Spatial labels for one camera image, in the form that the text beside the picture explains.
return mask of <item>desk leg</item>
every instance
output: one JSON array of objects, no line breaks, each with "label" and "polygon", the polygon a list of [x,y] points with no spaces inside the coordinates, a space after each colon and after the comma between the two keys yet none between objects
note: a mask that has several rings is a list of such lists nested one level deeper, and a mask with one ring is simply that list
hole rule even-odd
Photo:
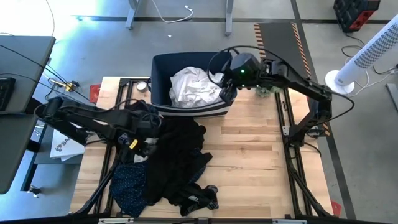
[{"label": "desk leg", "polygon": [[35,98],[31,98],[26,106],[25,112],[27,114],[33,114],[35,111],[36,107],[40,106],[42,103],[36,100]]},{"label": "desk leg", "polygon": [[40,149],[40,144],[33,140],[29,140],[29,143],[27,144],[26,149],[29,151],[32,151],[32,152],[38,152]]},{"label": "desk leg", "polygon": [[234,0],[226,0],[225,36],[229,36],[232,34],[232,8],[233,8],[233,5],[234,5]]},{"label": "desk leg", "polygon": [[130,11],[126,21],[126,27],[128,29],[132,29],[132,23],[134,22],[134,18],[136,17],[139,1],[140,0],[129,0]]},{"label": "desk leg", "polygon": [[[44,133],[46,129],[47,129],[47,125],[44,125],[42,133]],[[39,142],[30,140],[27,145],[27,148],[29,148],[29,149],[31,149],[32,147],[37,147],[37,150],[34,151],[32,160],[30,161],[24,182],[22,183],[21,191],[25,191],[25,192],[29,191],[30,186],[32,185],[33,176],[35,175],[36,168],[37,168],[37,164],[35,164],[36,155],[37,155],[37,151],[40,148],[40,144],[42,143],[43,137],[44,137],[44,134],[42,134],[40,136]]]},{"label": "desk leg", "polygon": [[24,182],[22,183],[21,191],[27,192],[30,189],[30,186],[32,185],[33,176],[35,175],[37,168],[37,164],[35,164],[36,155],[37,153],[35,152],[27,169]]}]

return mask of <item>wooden table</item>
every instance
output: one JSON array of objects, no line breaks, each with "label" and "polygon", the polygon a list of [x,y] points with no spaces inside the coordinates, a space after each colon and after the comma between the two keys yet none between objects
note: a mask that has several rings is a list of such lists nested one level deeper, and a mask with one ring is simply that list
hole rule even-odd
[{"label": "wooden table", "polygon": [[[120,77],[103,78],[98,107],[114,106],[119,79]],[[139,93],[135,87],[132,97],[150,102],[150,93]],[[293,90],[290,90],[290,99],[298,123],[308,113],[307,99]],[[207,129],[202,152],[213,155],[197,183],[202,187],[210,184],[218,187],[220,208],[203,208],[189,214],[190,217],[284,218],[285,214],[294,214],[273,95],[260,98],[254,90],[239,91],[226,116],[196,121]],[[306,142],[317,145],[312,139],[306,139]],[[105,147],[102,143],[86,147],[70,206],[71,212],[83,206],[98,186]],[[301,152],[308,188],[324,209],[332,213],[318,152],[308,146],[302,147]],[[300,206],[304,211],[302,194],[298,187],[297,189]],[[105,207],[107,195],[108,188],[104,191],[101,211]],[[116,212],[120,212],[120,208],[113,203],[112,214],[115,215]],[[170,205],[163,198],[156,205],[146,207],[140,217],[171,218],[180,217],[180,214],[178,207]]]}]

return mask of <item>black garment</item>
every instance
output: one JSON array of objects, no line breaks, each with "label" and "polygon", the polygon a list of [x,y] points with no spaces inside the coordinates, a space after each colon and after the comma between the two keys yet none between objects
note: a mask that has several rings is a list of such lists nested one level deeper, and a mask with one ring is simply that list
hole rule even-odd
[{"label": "black garment", "polygon": [[157,150],[147,165],[143,196],[149,205],[164,197],[169,203],[181,207],[181,215],[188,215],[194,211],[193,207],[199,209],[216,202],[216,191],[211,190],[213,193],[210,194],[209,189],[202,190],[196,184],[189,184],[212,158],[210,153],[192,153],[202,149],[205,132],[206,128],[193,119],[163,120]]}]

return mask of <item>black desk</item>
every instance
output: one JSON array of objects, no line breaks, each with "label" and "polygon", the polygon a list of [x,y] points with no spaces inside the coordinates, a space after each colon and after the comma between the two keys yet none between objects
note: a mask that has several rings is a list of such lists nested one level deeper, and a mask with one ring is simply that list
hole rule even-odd
[{"label": "black desk", "polygon": [[[45,66],[50,57],[54,37],[0,36],[0,45],[15,50]],[[16,73],[39,80],[43,68],[14,52],[0,47],[0,73]],[[25,111],[37,83],[24,77],[2,75],[16,79],[14,93],[7,111]],[[0,194],[6,193],[28,147],[36,124],[32,114],[0,116]]]}]

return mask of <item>concrete floor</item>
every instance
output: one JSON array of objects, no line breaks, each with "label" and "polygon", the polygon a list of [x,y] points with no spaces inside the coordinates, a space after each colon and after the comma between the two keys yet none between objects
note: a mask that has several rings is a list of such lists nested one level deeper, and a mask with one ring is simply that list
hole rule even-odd
[{"label": "concrete floor", "polygon": [[[50,35],[52,20],[49,9],[42,1],[0,2],[0,32],[14,35]],[[187,4],[195,17],[222,18],[224,0],[169,0],[156,1],[166,17],[185,16]],[[293,19],[289,0],[235,0],[234,17],[241,19]],[[302,19],[334,19],[331,9],[334,0],[297,0]],[[235,22],[233,34],[225,37],[222,22],[137,22],[134,30],[124,28],[123,22],[78,22],[70,15],[126,17],[126,1],[49,0],[55,16],[55,37],[51,66],[67,80],[80,82],[82,93],[88,96],[88,87],[101,83],[103,76],[148,76],[152,57],[167,52],[218,50],[223,47],[255,45],[252,22]],[[391,19],[397,12],[398,2],[384,0],[372,19]],[[139,17],[158,17],[151,1],[144,1]],[[356,37],[368,41],[383,25],[367,24]],[[304,24],[305,36],[320,83],[330,70],[341,68],[345,56],[340,48],[358,44],[345,37],[336,24]],[[376,65],[387,70],[396,63],[398,51],[391,52]],[[380,79],[369,73],[371,82]],[[398,83],[391,75],[384,82],[363,90],[354,97],[355,109],[331,122],[341,163],[357,219],[377,222],[398,222],[398,176],[395,150],[398,112],[385,88],[385,83]],[[39,86],[34,96],[44,100],[48,89]],[[344,111],[349,104],[344,99],[333,99],[333,113]],[[331,199],[342,202],[337,186],[328,146],[319,139],[322,161]],[[10,192],[0,195],[0,220],[47,217],[68,213],[78,166],[40,165],[33,184],[43,187],[44,194],[36,199],[19,192],[31,154],[26,152]]]}]

